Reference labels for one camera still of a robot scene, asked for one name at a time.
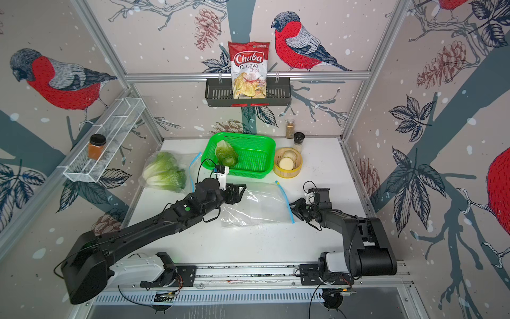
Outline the small chinese cabbage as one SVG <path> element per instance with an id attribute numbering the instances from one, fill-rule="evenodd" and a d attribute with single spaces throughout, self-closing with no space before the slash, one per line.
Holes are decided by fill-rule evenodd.
<path id="1" fill-rule="evenodd" d="M 239 163 L 239 155 L 225 140 L 221 140 L 216 144 L 215 155 L 218 159 L 218 164 L 222 166 L 235 167 Z"/>

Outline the clear zipper bag blue seal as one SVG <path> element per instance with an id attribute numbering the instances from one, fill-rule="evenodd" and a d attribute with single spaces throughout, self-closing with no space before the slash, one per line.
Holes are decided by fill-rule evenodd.
<path id="1" fill-rule="evenodd" d="M 191 193 L 195 190 L 202 155 L 202 152 L 196 154 L 156 152 L 146 160 L 138 182 L 146 189 Z"/>

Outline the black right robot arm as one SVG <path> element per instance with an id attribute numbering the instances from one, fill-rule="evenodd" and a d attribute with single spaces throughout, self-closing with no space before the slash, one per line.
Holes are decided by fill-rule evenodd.
<path id="1" fill-rule="evenodd" d="M 393 276 L 398 263 L 380 219 L 359 217 L 334 209 L 328 188 L 311 188 L 311 199 L 300 198 L 289 204 L 300 221 L 318 231 L 329 229 L 342 235 L 343 251 L 324 252 L 318 259 L 319 274 L 325 280 L 347 274 L 352 279 L 364 276 Z"/>

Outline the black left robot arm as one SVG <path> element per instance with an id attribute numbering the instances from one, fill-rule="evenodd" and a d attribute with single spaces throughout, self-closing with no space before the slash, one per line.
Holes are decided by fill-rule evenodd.
<path id="1" fill-rule="evenodd" d="M 196 184 L 193 193 L 154 217 L 105 235 L 83 233 L 61 263 L 70 303 L 82 304 L 99 295 L 114 276 L 110 267 L 126 255 L 198 224 L 223 204 L 241 202 L 246 189 L 245 184 L 232 183 L 221 189 L 217 179 L 206 178 Z"/>

